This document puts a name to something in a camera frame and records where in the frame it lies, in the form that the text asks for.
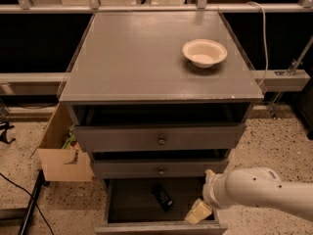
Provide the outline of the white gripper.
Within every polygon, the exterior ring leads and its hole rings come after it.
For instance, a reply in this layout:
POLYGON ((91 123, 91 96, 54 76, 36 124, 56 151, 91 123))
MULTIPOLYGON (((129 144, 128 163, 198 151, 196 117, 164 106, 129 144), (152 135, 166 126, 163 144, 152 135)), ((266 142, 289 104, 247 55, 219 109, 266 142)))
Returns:
POLYGON ((195 225, 209 217, 213 210, 225 210, 229 208, 227 204, 225 179, 222 174, 216 174, 213 170, 205 171, 205 183, 202 187, 203 200, 196 199, 192 208, 185 217, 185 221, 195 225))

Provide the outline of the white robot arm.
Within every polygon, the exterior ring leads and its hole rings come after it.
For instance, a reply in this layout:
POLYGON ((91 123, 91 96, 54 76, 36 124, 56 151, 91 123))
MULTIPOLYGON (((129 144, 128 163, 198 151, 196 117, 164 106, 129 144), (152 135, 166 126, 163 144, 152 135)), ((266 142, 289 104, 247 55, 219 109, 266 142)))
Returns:
POLYGON ((236 169, 228 173, 205 172, 202 198, 196 199, 185 217, 197 224, 214 210, 232 206, 268 208, 313 220, 313 184, 283 181, 268 167, 236 169))

